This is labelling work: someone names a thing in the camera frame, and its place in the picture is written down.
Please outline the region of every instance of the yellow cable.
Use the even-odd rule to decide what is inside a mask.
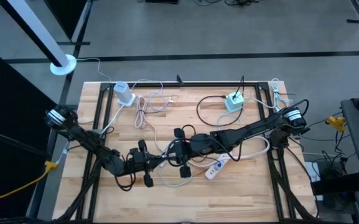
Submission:
[[[9,193],[6,193],[6,194],[4,194],[4,195],[0,195],[0,199],[1,199],[1,198],[4,198],[4,197],[7,197],[7,196],[9,196],[9,195],[11,195],[11,194],[14,194],[14,193],[16,193],[16,192],[18,192],[18,191],[20,191],[20,190],[23,190],[23,189],[25,189],[26,187],[28,187],[28,186],[30,186],[30,185],[32,185],[32,184],[37,183],[37,182],[40,181],[42,178],[44,178],[44,177],[49,173],[49,171],[50,171],[51,169],[54,169],[54,168],[57,167],[57,165],[56,165],[55,163],[50,162],[50,161],[46,161],[46,162],[45,162],[45,165],[46,165],[45,172],[44,172],[44,174],[42,174],[39,178],[33,180],[32,182],[30,182],[30,183],[28,183],[28,184],[26,184],[26,185],[24,185],[24,186],[22,186],[22,187],[19,187],[19,188],[16,189],[16,190],[13,190],[13,191],[11,191],[11,192],[9,192]]]

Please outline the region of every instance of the wooden tabletop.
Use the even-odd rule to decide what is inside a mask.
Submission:
[[[100,83],[84,83],[80,104],[78,106],[78,121],[92,121],[95,114]],[[135,88],[134,93],[145,97],[158,88]],[[168,105],[166,112],[147,114],[147,119],[157,129],[158,144],[165,148],[174,138],[174,128],[192,124],[198,133],[209,133],[216,128],[203,124],[197,117],[196,105],[208,95],[227,95],[236,91],[235,87],[181,87],[165,88],[165,99],[172,97],[173,103]],[[281,92],[286,89],[281,83]],[[245,97],[255,98],[254,88],[246,88]],[[151,99],[155,107],[164,104],[163,99],[155,96]],[[99,124],[103,122],[106,100],[102,106]],[[116,95],[113,97],[110,119],[119,108]],[[200,105],[201,117],[209,123],[216,124],[220,114],[226,112],[223,99],[210,98]],[[222,118],[221,124],[234,118]],[[250,100],[241,115],[241,125],[260,120],[257,102]],[[124,108],[114,123],[114,132],[106,139],[106,146],[116,149],[126,155],[130,148],[137,147],[138,140],[144,139],[152,154],[160,154],[154,143],[154,131],[150,125],[144,129],[136,129],[135,106]],[[91,129],[92,123],[84,124],[85,129]],[[236,122],[225,128],[239,128]],[[188,137],[193,135],[191,128],[185,129]],[[290,141],[290,149],[304,162],[301,149]],[[242,154],[251,154],[264,149],[261,139],[250,139],[243,143]],[[80,191],[82,175],[85,166],[86,150],[79,147],[69,151],[63,171],[62,181],[56,201],[54,218],[61,216],[73,202]],[[314,197],[309,178],[289,152],[284,154],[291,190],[301,204],[312,214],[316,213]],[[143,183],[143,173],[138,173],[137,181],[129,192],[118,188],[113,176],[101,171],[94,222],[275,222],[277,221],[276,206],[269,174],[267,156],[240,162],[228,161],[225,167],[213,180],[205,177],[208,168],[191,166],[193,179],[186,185],[177,188],[166,187],[155,170],[151,173],[154,187],[147,188]],[[162,175],[169,184],[179,184],[185,179],[180,178],[177,167],[164,166]],[[129,177],[120,177],[122,184],[129,183]],[[87,215],[89,191],[84,209]],[[281,191],[283,208],[287,214],[287,206]]]

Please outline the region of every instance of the power strip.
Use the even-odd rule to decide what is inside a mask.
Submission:
[[[210,168],[206,171],[205,177],[208,180],[212,180],[223,168],[223,166],[230,160],[230,157],[227,154],[222,154],[218,161],[214,165],[210,166]]]

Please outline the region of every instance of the gray floor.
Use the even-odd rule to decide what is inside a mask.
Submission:
[[[41,0],[28,1],[53,37],[67,41],[63,31]],[[250,7],[228,7],[223,2],[209,7],[192,1],[180,4],[146,4],[136,0],[99,0],[93,3],[81,57],[230,54],[271,52],[326,52],[359,50],[358,19],[348,0],[265,0]],[[64,47],[71,54],[73,47]],[[45,57],[26,34],[0,7],[0,56],[2,58]],[[16,64],[15,69],[54,101],[60,98],[65,77],[50,74],[46,63]],[[97,63],[79,63],[70,87],[67,103],[77,104],[83,82],[106,81],[96,72]],[[359,97],[359,57],[255,58],[226,60],[165,60],[147,62],[104,62],[101,71],[112,80],[134,81],[140,78],[174,80],[284,80],[294,100],[309,99],[306,115],[309,123],[340,111],[340,101]],[[333,139],[335,131],[316,125],[308,137]],[[332,142],[302,140],[306,152],[333,153]],[[55,157],[64,141],[59,141]],[[345,154],[353,154],[351,139],[341,145]],[[305,155],[308,161],[321,156]],[[347,164],[350,172],[359,171],[356,157]],[[61,173],[49,175],[47,197],[40,218],[52,215]],[[325,220],[350,221],[349,216],[329,210]]]

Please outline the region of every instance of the teal power adapter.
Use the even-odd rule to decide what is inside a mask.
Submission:
[[[240,92],[233,92],[228,95],[225,100],[225,106],[229,112],[235,112],[241,109],[241,105],[244,103],[243,95]]]

